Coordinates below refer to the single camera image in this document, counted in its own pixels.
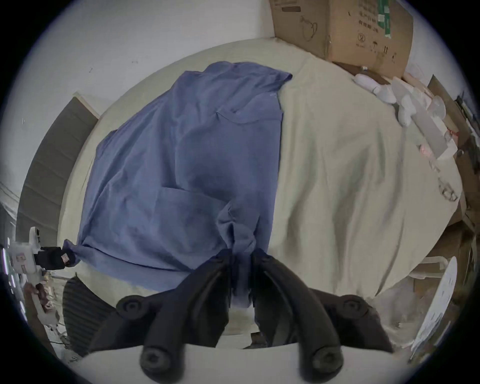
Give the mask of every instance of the white wall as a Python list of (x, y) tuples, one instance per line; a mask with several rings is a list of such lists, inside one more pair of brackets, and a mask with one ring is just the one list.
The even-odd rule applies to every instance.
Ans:
[(468, 106), (472, 110), (475, 109), (463, 72), (440, 35), (405, 0), (398, 2), (413, 15), (413, 42), (407, 71), (425, 85), (428, 85), (432, 75), (435, 75), (453, 99), (465, 92)]
[[(409, 63), (452, 97), (466, 89), (455, 59), (414, 14)], [(45, 133), (79, 92), (102, 113), (139, 81), (185, 56), (231, 41), (273, 36), (268, 0), (80, 0), (30, 52), (0, 125), (0, 202), (16, 211)]]

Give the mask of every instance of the bed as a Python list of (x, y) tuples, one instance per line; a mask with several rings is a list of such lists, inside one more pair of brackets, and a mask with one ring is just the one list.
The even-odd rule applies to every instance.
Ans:
[[(278, 186), (268, 252), (307, 286), (371, 298), (404, 278), (432, 249), (457, 202), (439, 191), (439, 175), (418, 150), (425, 140), (403, 129), (395, 108), (358, 87), (340, 67), (275, 38), (214, 47), (145, 78), (100, 118), (70, 175), (60, 212), (58, 244), (76, 242), (82, 202), (98, 143), (186, 70), (253, 61), (290, 72), (279, 92), (284, 111)], [(459, 196), (453, 159), (440, 177)], [(80, 262), (72, 268), (99, 298), (154, 292), (106, 276)]]

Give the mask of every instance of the blue cloth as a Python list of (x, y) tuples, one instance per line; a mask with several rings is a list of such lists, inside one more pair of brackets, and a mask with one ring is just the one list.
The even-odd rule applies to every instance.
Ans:
[(79, 259), (145, 288), (175, 288), (231, 248), (237, 305), (248, 305), (250, 253), (272, 230), (282, 110), (291, 74), (250, 62), (185, 72), (97, 147)]

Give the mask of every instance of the white plastic item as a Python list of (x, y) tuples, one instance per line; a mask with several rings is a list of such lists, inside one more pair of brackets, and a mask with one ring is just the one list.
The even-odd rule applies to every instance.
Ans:
[(428, 113), (430, 113), (433, 117), (435, 116), (439, 117), (440, 120), (445, 119), (447, 111), (445, 108), (445, 103), (442, 100), (442, 98), (440, 96), (435, 96), (431, 100), (432, 101), (430, 102), (430, 105), (427, 106)]
[(417, 112), (411, 99), (410, 95), (404, 95), (398, 103), (398, 122), (402, 127), (408, 127), (412, 123), (412, 115)]
[[(448, 267), (448, 260), (445, 259), (443, 256), (430, 256), (430, 257), (425, 257), (420, 264), (439, 264), (439, 269), (440, 271), (443, 271)], [(414, 278), (414, 279), (426, 279), (428, 277), (433, 277), (433, 278), (442, 278), (444, 276), (443, 272), (416, 272), (412, 271), (408, 274), (408, 276)]]
[[(415, 113), (413, 113), (411, 117), (422, 132), (423, 136), (425, 136), (427, 139), (428, 145), (430, 146), (435, 158), (445, 159), (453, 156), (453, 154), (456, 152), (456, 145), (453, 140), (450, 140), (451, 144), (447, 143), (447, 139), (445, 138), (445, 124), (438, 116), (432, 116), (428, 112), (426, 109), (427, 103), (422, 100), (421, 94), (416, 92), (415, 88), (414, 92), (411, 93), (409, 91), (411, 86), (407, 85), (407, 83), (401, 81), (399, 78), (394, 77), (392, 80), (392, 91), (395, 97), (397, 100), (401, 100), (401, 106), (403, 106), (404, 100), (407, 100), (406, 98), (404, 99), (405, 95), (409, 97), (413, 107), (415, 108)], [(402, 121), (408, 122), (407, 116), (402, 115), (401, 117), (399, 116), (399, 119), (400, 118)]]
[(362, 73), (356, 74), (354, 80), (357, 85), (361, 86), (363, 89), (366, 89), (369, 92), (372, 92), (384, 103), (396, 103), (396, 98), (390, 85), (380, 85), (374, 79)]
[(425, 315), (425, 319), (423, 320), (423, 323), (417, 332), (417, 336), (413, 341), (411, 346), (412, 352), (415, 352), (415, 350), (430, 336), (432, 330), (443, 317), (455, 288), (456, 271), (456, 257), (453, 256), (450, 259), (447, 268), (445, 269), (442, 279), (440, 280), (440, 284), (438, 285), (437, 291), (433, 297), (432, 303), (430, 304), (427, 314)]
[(372, 93), (375, 88), (380, 86), (374, 79), (361, 73), (356, 74), (354, 80), (357, 85)]

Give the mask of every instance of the cardboard box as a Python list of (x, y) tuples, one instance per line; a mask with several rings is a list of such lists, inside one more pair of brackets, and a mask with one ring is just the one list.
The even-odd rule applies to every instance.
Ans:
[(480, 211), (480, 175), (475, 174), (468, 153), (457, 156), (455, 162), (462, 178), (467, 204), (473, 210)]
[(275, 36), (322, 59), (402, 77), (413, 18), (395, 0), (383, 1), (385, 23), (376, 0), (270, 0)]
[(463, 146), (467, 142), (467, 140), (470, 138), (471, 132), (470, 132), (470, 128), (468, 127), (467, 120), (465, 116), (463, 116), (462, 111), (460, 110), (460, 107), (450, 97), (448, 92), (445, 90), (444, 86), (438, 81), (435, 75), (432, 76), (432, 79), (428, 83), (428, 89), (430, 89), (434, 95), (440, 96), (444, 101), (449, 119), (458, 129), (458, 147)]
[(465, 200), (465, 193), (462, 191), (462, 194), (458, 199), (458, 207), (454, 212), (454, 214), (452, 215), (452, 217), (450, 218), (450, 221), (448, 222), (447, 227), (462, 221), (465, 216), (466, 210), (467, 210), (467, 201)]

